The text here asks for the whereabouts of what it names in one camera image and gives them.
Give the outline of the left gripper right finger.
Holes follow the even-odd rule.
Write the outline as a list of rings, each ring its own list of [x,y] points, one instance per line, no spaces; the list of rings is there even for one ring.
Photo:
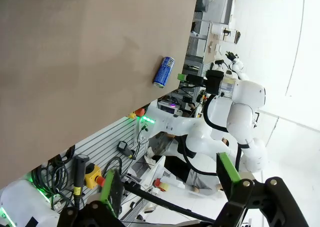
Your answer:
[[[270,227],[308,226],[282,178],[271,177],[264,183],[241,178],[225,152],[216,155],[216,174],[228,199],[216,227],[240,227],[249,209],[259,209]]]

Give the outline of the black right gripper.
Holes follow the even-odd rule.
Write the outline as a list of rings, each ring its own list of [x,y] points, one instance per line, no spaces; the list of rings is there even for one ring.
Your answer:
[[[221,86],[221,82],[224,78],[225,74],[223,71],[219,70],[208,70],[205,74],[205,77],[207,78],[205,88],[206,92],[213,95],[219,94],[219,89]],[[179,73],[177,75],[177,79],[180,81],[188,81],[188,84],[194,85],[194,86],[203,86],[203,77],[194,75],[194,74],[182,74]]]

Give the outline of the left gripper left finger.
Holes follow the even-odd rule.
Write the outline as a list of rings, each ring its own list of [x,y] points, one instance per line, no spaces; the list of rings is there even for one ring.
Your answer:
[[[118,219],[124,185],[117,170],[109,170],[97,200],[82,209],[68,207],[59,216],[58,227],[123,227]]]

